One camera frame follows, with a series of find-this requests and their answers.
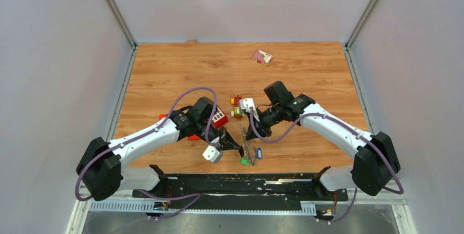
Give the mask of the green key tag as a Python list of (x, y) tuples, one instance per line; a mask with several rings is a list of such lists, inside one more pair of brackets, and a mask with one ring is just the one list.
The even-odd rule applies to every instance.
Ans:
[(250, 163), (246, 158), (241, 158), (241, 159), (240, 159), (240, 163), (241, 163), (242, 165), (246, 165), (246, 166), (250, 166), (250, 165), (251, 165), (251, 163)]

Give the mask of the blue key tag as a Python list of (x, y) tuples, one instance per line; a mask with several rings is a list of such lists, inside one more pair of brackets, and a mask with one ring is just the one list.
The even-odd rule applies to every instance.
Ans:
[(256, 150), (256, 158), (258, 160), (261, 160), (263, 158), (263, 152), (262, 152), (261, 148), (257, 148), (257, 150)]

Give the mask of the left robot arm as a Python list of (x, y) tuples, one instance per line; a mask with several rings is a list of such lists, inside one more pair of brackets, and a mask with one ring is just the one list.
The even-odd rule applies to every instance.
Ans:
[(203, 157), (211, 163), (218, 162), (226, 150), (237, 150), (244, 155), (243, 147), (225, 127), (216, 128), (207, 123), (211, 112), (216, 110), (213, 100), (201, 97), (193, 106), (175, 110), (129, 136), (108, 142), (97, 137), (90, 141), (76, 173), (95, 201), (105, 200), (119, 190), (146, 190), (154, 197), (162, 197), (168, 185), (162, 170), (156, 165), (131, 168), (130, 163), (152, 150), (193, 135), (210, 141)]

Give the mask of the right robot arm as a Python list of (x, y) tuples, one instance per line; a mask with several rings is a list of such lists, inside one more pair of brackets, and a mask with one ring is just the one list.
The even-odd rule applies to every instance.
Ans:
[(312, 185), (315, 197), (326, 200), (335, 191), (347, 188), (358, 188), (370, 196), (376, 196), (381, 190), (404, 193), (397, 176), (401, 166), (389, 135), (356, 128), (309, 96), (293, 96), (281, 81), (268, 85), (264, 92), (270, 100), (265, 111), (259, 110), (251, 98), (239, 101), (241, 112), (250, 122), (247, 140), (276, 143), (298, 125), (329, 140), (353, 160), (351, 165), (322, 169)]

